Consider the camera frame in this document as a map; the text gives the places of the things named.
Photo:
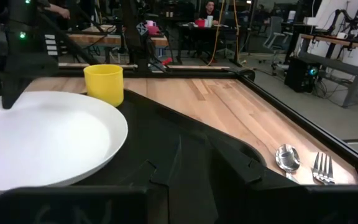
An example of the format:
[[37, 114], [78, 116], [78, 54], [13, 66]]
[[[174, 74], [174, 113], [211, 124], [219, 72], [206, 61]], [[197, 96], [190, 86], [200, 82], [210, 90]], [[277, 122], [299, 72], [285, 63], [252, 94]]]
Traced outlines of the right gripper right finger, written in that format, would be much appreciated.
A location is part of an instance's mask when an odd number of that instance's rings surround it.
[[216, 216], [211, 223], [358, 223], [358, 185], [301, 185], [252, 146], [206, 138]]

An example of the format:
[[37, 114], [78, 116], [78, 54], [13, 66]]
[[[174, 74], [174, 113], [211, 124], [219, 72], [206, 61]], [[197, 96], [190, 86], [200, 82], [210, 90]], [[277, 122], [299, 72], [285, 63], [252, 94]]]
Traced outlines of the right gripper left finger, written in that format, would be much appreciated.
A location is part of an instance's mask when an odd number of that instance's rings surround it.
[[78, 185], [11, 190], [0, 196], [0, 223], [180, 223], [214, 220], [211, 144], [181, 134], [130, 142]]

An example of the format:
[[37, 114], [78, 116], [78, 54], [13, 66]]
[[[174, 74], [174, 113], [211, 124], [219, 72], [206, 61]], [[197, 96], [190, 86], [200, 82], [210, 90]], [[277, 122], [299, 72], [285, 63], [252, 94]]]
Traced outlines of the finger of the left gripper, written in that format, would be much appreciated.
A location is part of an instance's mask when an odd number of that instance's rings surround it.
[[20, 95], [31, 82], [32, 79], [30, 78], [0, 78], [0, 97], [2, 101], [2, 107], [4, 109], [11, 109], [14, 103], [18, 100]]

